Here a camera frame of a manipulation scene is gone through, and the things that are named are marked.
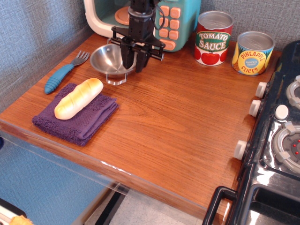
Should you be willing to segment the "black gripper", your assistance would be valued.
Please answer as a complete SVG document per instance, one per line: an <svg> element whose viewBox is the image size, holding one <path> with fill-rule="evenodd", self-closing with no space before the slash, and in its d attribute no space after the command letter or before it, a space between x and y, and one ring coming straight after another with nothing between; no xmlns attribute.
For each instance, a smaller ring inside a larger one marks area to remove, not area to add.
<svg viewBox="0 0 300 225"><path fill-rule="evenodd" d="M128 9L129 27L112 27L112 43L120 46L122 63L129 69L136 57L135 72L142 72L150 57L163 59L165 44L158 40L153 31L158 30L155 24L156 10L161 10L158 0L132 0Z"/></svg>

